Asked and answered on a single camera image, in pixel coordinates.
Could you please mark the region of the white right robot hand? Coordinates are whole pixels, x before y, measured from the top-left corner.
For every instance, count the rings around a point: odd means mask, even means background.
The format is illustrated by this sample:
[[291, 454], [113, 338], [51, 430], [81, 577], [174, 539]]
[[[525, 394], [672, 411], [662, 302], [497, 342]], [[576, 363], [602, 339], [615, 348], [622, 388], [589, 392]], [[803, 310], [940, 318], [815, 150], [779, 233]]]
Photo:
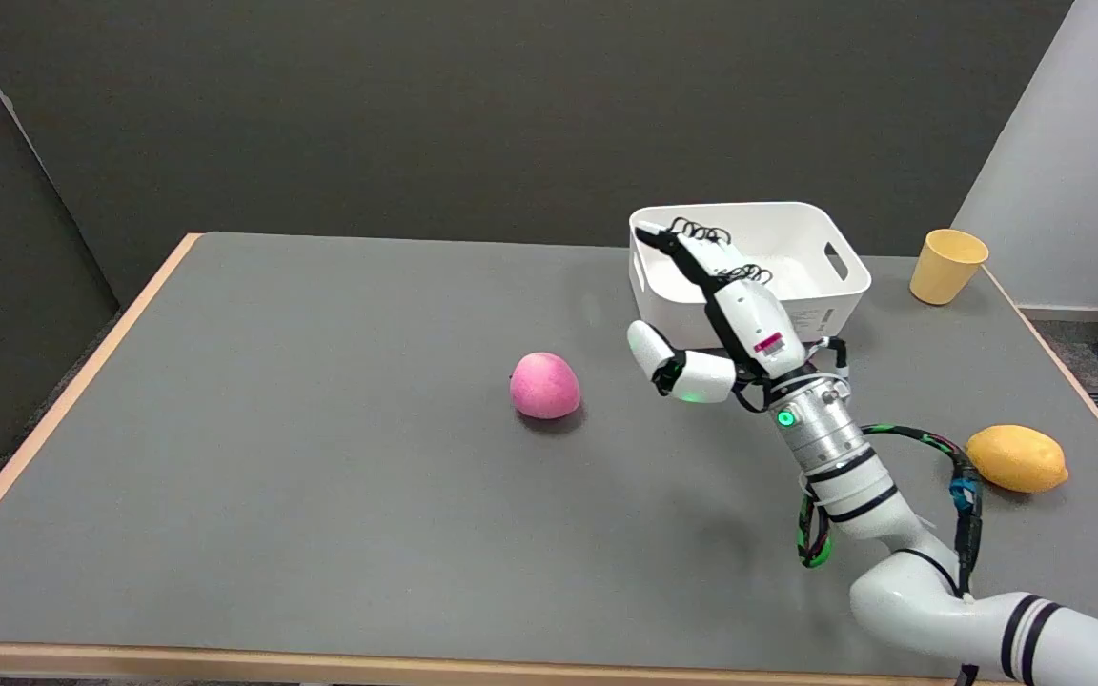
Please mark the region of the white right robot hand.
[[768, 290], [771, 273], [737, 251], [728, 230], [684, 220], [670, 227], [640, 220], [635, 238], [699, 288], [705, 318], [722, 348], [722, 355], [681, 349], [649, 322], [634, 320], [629, 351], [659, 395], [706, 404], [733, 398], [754, 414], [813, 382], [824, 385], [826, 403], [850, 397], [845, 344], [837, 338], [803, 344], [787, 310]]

